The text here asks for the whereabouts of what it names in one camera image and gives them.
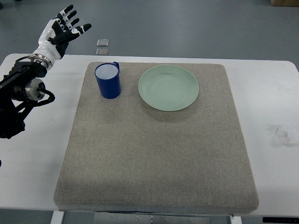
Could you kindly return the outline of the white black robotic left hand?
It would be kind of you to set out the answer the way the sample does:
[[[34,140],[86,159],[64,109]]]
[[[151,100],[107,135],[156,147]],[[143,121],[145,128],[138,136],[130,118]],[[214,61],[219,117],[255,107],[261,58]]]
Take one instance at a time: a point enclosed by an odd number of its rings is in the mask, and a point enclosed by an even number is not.
[[[90,23],[78,26],[79,18],[73,5],[67,6],[47,23],[38,40],[38,48],[32,54],[32,60],[44,62],[50,68],[56,60],[65,55],[69,42],[77,39],[92,26]]]

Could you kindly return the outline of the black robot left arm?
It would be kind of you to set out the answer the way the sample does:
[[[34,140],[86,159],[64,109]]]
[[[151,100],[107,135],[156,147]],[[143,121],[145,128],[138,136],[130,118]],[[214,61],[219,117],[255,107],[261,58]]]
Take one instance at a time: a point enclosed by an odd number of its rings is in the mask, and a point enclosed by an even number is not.
[[[10,139],[25,130],[25,118],[35,107],[52,103],[55,96],[41,78],[52,68],[47,57],[34,54],[17,59],[0,82],[0,137]]]

